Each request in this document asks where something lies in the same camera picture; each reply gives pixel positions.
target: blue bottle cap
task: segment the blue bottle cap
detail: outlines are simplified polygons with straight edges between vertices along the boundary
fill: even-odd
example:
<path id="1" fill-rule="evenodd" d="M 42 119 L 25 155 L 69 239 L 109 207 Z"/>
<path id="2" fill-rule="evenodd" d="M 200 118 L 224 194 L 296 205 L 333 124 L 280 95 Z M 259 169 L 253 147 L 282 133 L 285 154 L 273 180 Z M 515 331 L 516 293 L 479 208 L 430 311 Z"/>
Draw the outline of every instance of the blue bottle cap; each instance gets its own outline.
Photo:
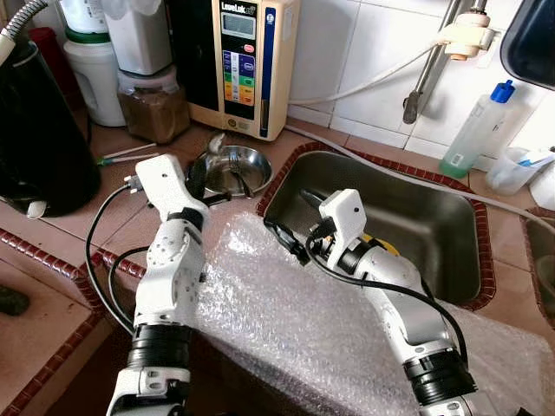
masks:
<path id="1" fill-rule="evenodd" d="M 497 87 L 495 87 L 494 91 L 490 95 L 490 98 L 493 101 L 504 103 L 509 101 L 509 98 L 511 98 L 511 95 L 513 95 L 513 93 L 513 81 L 507 80 L 507 82 L 505 83 L 497 84 Z"/>

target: white cup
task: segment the white cup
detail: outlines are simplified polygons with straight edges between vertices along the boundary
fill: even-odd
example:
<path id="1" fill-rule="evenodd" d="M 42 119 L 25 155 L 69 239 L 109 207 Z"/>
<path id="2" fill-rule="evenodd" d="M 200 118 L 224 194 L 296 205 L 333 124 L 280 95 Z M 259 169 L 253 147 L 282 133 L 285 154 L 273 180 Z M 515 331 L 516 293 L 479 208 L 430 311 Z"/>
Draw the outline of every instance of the white cup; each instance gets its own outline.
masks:
<path id="1" fill-rule="evenodd" d="M 486 175 L 487 184 L 499 195 L 514 195 L 538 171 L 537 167 L 519 165 L 529 151 L 508 147 Z"/>

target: white tile wall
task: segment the white tile wall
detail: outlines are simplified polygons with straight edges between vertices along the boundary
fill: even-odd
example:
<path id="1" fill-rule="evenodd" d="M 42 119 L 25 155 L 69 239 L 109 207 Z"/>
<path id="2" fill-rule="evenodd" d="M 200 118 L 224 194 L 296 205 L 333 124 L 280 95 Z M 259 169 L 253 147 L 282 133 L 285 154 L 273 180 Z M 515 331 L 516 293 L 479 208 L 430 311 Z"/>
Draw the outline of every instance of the white tile wall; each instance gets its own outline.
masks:
<path id="1" fill-rule="evenodd" d="M 303 0 L 291 99 L 354 87 L 418 49 L 438 29 L 448 0 Z M 402 100 L 414 88 L 420 59 L 381 85 L 335 103 L 290 106 L 290 115 L 336 130 L 441 158 L 473 104 L 510 75 L 499 45 L 520 0 L 489 0 L 493 49 L 468 62 L 449 62 L 413 126 L 402 123 Z M 514 81 L 511 117 L 478 167 L 487 169 L 511 143 L 555 145 L 555 93 Z"/>

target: faucet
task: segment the faucet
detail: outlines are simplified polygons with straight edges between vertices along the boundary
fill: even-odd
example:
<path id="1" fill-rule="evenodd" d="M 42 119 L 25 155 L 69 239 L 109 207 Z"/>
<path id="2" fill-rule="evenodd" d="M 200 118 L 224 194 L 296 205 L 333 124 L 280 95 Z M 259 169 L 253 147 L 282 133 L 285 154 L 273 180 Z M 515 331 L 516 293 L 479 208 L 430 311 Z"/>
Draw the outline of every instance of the faucet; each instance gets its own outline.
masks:
<path id="1" fill-rule="evenodd" d="M 462 0 L 451 0 L 449 2 L 445 15 L 443 16 L 443 20 L 441 21 L 440 30 L 454 21 L 458 11 L 461 9 L 462 3 Z M 485 14 L 486 4 L 487 0 L 473 0 L 469 12 Z M 445 45 L 436 45 L 432 48 L 432 50 L 430 50 L 426 63 L 424 64 L 424 68 L 422 69 L 422 72 L 418 77 L 418 81 L 416 82 L 415 89 L 403 101 L 402 105 L 405 108 L 405 111 L 403 113 L 402 120 L 405 124 L 415 123 L 416 117 L 418 116 L 418 101 L 424 92 L 424 88 L 426 87 L 426 83 L 432 74 L 432 70 L 438 68 L 440 65 L 441 67 L 445 66 L 447 57 L 443 55 L 444 49 Z"/>

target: bubble wrap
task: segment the bubble wrap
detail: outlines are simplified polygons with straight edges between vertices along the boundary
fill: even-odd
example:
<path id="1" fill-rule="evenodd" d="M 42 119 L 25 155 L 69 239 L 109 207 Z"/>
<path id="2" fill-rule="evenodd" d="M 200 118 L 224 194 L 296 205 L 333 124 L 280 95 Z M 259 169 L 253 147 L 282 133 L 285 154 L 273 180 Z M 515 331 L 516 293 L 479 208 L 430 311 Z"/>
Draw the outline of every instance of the bubble wrap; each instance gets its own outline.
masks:
<path id="1" fill-rule="evenodd" d="M 418 403 L 360 288 L 303 268 L 252 214 L 224 230 L 200 292 L 199 330 L 241 367 L 314 414 L 415 416 Z M 547 343 L 445 305 L 470 372 L 500 415 L 555 414 Z"/>

